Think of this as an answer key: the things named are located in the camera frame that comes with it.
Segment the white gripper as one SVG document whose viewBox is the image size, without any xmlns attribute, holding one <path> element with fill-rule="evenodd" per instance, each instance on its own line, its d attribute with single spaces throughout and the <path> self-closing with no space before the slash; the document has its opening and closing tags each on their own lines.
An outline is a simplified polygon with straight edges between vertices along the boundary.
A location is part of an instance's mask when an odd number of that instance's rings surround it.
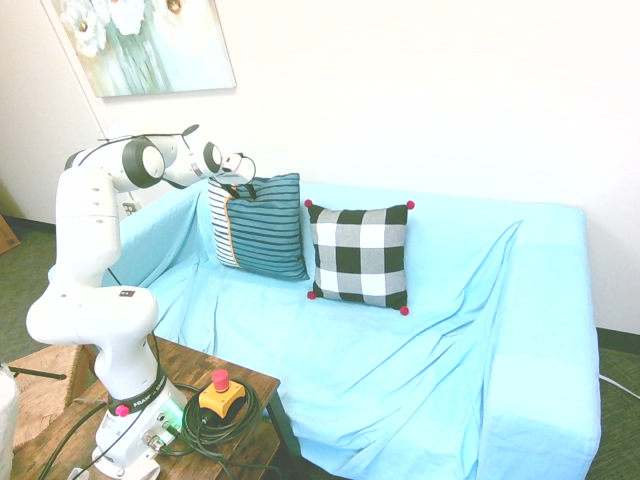
<svg viewBox="0 0 640 480">
<path fill-rule="evenodd" d="M 251 184 L 256 175 L 254 161 L 241 153 L 223 154 L 220 158 L 219 169 L 213 178 L 221 185 L 227 185 L 227 190 L 233 198 L 238 198 L 238 191 L 231 185 L 245 185 L 250 197 L 257 198 L 257 192 Z"/>
</svg>

